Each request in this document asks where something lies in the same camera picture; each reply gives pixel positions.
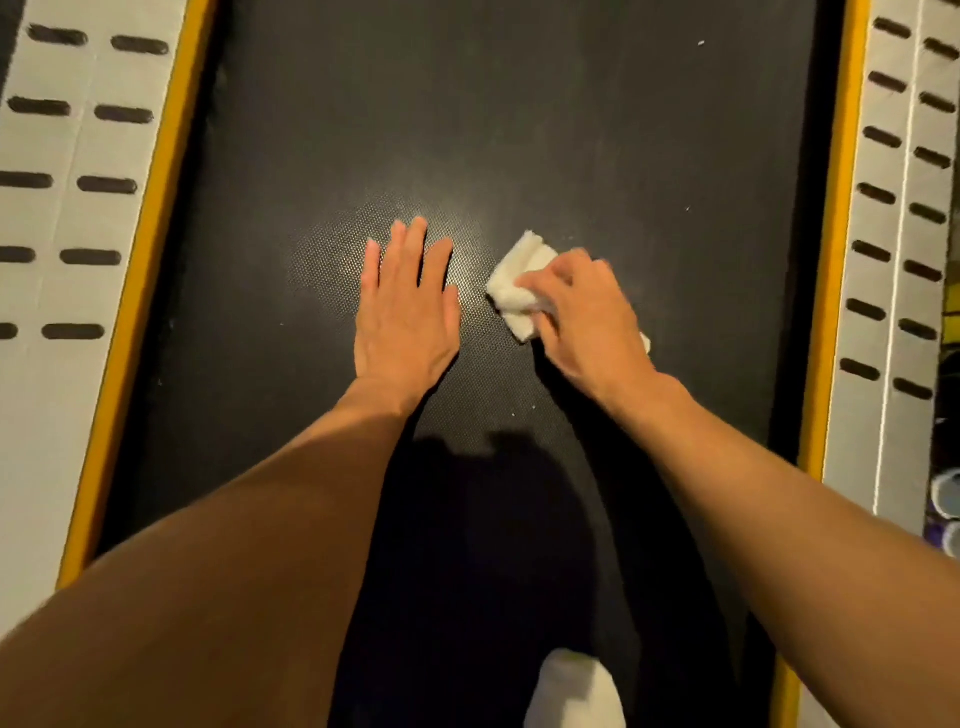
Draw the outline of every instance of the yellow trim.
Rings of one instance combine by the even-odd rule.
[[[840,289],[853,187],[853,164],[860,135],[860,92],[870,0],[849,0],[844,18],[843,47],[837,86],[837,107],[833,120],[833,142],[824,212],[823,248],[817,275],[810,358],[804,397],[800,467],[820,480],[827,452],[827,424],[830,390],[833,386],[833,359],[836,355],[837,325],[840,320]],[[800,678],[778,655],[770,704],[773,728],[796,728],[800,712]]]
[[[144,191],[107,368],[60,562],[58,589],[80,576],[100,536],[103,510],[154,295],[156,272],[177,197],[180,165],[190,132],[214,8],[215,0],[189,0],[184,14],[150,178]]]
[[[944,344],[960,344],[960,316],[944,318]]]
[[[946,313],[960,313],[960,283],[947,286],[947,303],[944,305]]]

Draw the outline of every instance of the oblong hole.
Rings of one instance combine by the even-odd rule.
[[[890,258],[892,257],[889,252],[879,248],[876,245],[868,243],[865,240],[854,240],[851,247],[855,253],[860,253],[866,257],[871,257],[874,260],[879,260],[881,263],[889,263]]]
[[[918,400],[933,399],[932,389],[927,389],[920,384],[914,384],[909,379],[903,379],[899,376],[894,379],[894,389],[896,389],[898,392],[903,392],[905,395],[909,395],[910,397],[916,397]]]
[[[80,177],[77,186],[84,192],[104,192],[110,195],[132,195],[136,192],[134,180],[118,177]]]
[[[947,216],[943,212],[927,205],[910,203],[910,212],[917,217],[922,217],[925,220],[929,220],[931,223],[936,223],[937,225],[945,225],[947,223]]]
[[[920,161],[925,161],[927,164],[932,164],[941,169],[949,169],[950,165],[953,164],[947,155],[934,152],[932,149],[927,149],[926,147],[917,147],[913,150],[913,156]]]
[[[870,79],[872,83],[886,88],[888,91],[903,93],[906,90],[906,84],[903,81],[895,79],[893,76],[887,76],[887,74],[881,73],[880,71],[871,71],[867,78]]]
[[[146,53],[151,56],[166,56],[170,53],[169,45],[162,40],[148,37],[114,36],[110,39],[110,45],[127,53]]]
[[[942,274],[936,268],[923,265],[922,263],[918,263],[916,260],[905,261],[903,263],[903,270],[913,276],[919,276],[922,279],[927,279],[932,283],[939,283],[944,277],[944,274]]]
[[[859,299],[847,299],[847,310],[866,316],[874,321],[883,321],[887,317],[887,312],[877,305],[860,301]]]
[[[92,341],[102,338],[104,328],[99,324],[47,324],[41,329],[47,339],[77,339]]]
[[[930,328],[926,324],[921,324],[919,321],[914,321],[913,319],[900,319],[898,326],[901,331],[905,331],[911,336],[916,336],[926,341],[936,341],[940,338],[936,328]]]
[[[867,127],[863,130],[863,135],[871,141],[879,142],[891,149],[899,149],[903,144],[903,140],[896,134],[885,132],[883,129],[878,129],[877,127]]]
[[[937,40],[935,37],[929,37],[924,41],[924,48],[930,53],[935,53],[938,56],[943,56],[945,59],[950,61],[957,61],[960,59],[960,51],[954,48],[948,43],[944,43],[942,40]]]
[[[937,94],[930,93],[929,91],[924,91],[920,94],[920,103],[926,104],[931,109],[936,109],[943,113],[955,113],[957,111],[956,104],[948,101],[943,96],[937,96]]]
[[[880,371],[878,369],[875,369],[869,364],[862,364],[854,359],[840,359],[840,369],[847,374],[862,376],[864,379],[869,379],[870,381],[880,379]]]
[[[877,18],[874,21],[874,27],[879,31],[889,33],[891,36],[901,37],[904,39],[907,39],[913,35],[913,32],[905,25],[898,23],[896,20],[891,20],[888,17]]]
[[[882,189],[877,187],[874,184],[869,184],[868,182],[861,182],[856,186],[861,195],[869,197],[871,200],[876,200],[879,203],[884,205],[893,205],[897,202],[897,195],[889,190]]]
[[[112,107],[107,104],[101,104],[93,113],[103,121],[119,121],[124,124],[149,124],[154,120],[154,113],[149,109]]]
[[[38,43],[56,43],[57,45],[86,45],[87,37],[83,31],[69,28],[48,28],[45,25],[31,25],[27,29],[30,40]]]
[[[40,172],[4,172],[0,171],[0,187],[19,187],[21,189],[50,189],[54,178]]]
[[[94,248],[67,248],[60,251],[60,260],[67,265],[120,265],[119,251]]]
[[[33,248],[19,245],[0,245],[0,263],[32,263],[36,260]]]
[[[13,96],[8,99],[7,106],[13,113],[35,113],[40,116],[70,115],[69,104],[53,99],[25,99],[23,96]]]

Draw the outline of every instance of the white cloth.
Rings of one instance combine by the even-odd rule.
[[[598,660],[555,649],[543,661],[523,728],[626,728],[620,693]]]
[[[543,242],[533,231],[523,234],[499,265],[493,269],[487,281],[487,295],[493,300],[496,310],[503,316],[510,331],[521,344],[537,335],[530,311],[551,311],[550,302],[539,299],[525,288],[517,288],[514,281],[529,271],[546,268],[557,257],[557,251]],[[643,336],[643,345],[650,353],[650,339]]]

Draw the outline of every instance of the treadmill belt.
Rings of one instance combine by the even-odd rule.
[[[729,575],[484,283],[528,229],[606,258],[657,365],[766,442],[814,12],[228,3],[101,549],[337,401],[364,243],[421,214],[456,244],[463,347],[391,465],[332,724],[519,725],[556,647],[601,659],[632,724],[738,710]]]

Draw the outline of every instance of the finger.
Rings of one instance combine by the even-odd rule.
[[[547,270],[553,271],[559,278],[572,285],[577,276],[586,270],[591,262],[593,261],[587,251],[583,248],[574,248],[555,257],[547,266]]]
[[[450,264],[453,254],[453,241],[445,237],[438,240],[427,251],[423,259],[423,275],[420,277],[420,288],[440,293],[444,290],[446,267]]]
[[[387,252],[383,255],[380,280],[389,282],[396,278],[396,271],[400,266],[400,256],[403,253],[403,240],[406,236],[407,226],[399,220],[395,220],[390,228],[390,245],[387,246]]]
[[[570,294],[570,286],[560,280],[550,268],[524,273],[514,281],[514,285],[518,288],[526,288],[542,299],[547,299],[558,310],[565,304]]]
[[[557,325],[543,311],[537,311],[531,315],[534,320],[534,326],[537,327],[537,333],[543,342],[543,350],[551,361],[556,357],[560,348],[560,332],[557,331]]]
[[[423,238],[425,236],[426,219],[415,217],[407,229],[407,238],[403,241],[403,251],[400,254],[400,267],[397,275],[404,283],[417,285],[420,261],[423,260]]]
[[[376,296],[380,284],[380,246],[375,240],[367,241],[363,254],[363,271],[360,274],[360,310],[368,307]]]
[[[460,289],[455,285],[448,285],[444,291],[444,327],[446,333],[457,343],[460,349]]]

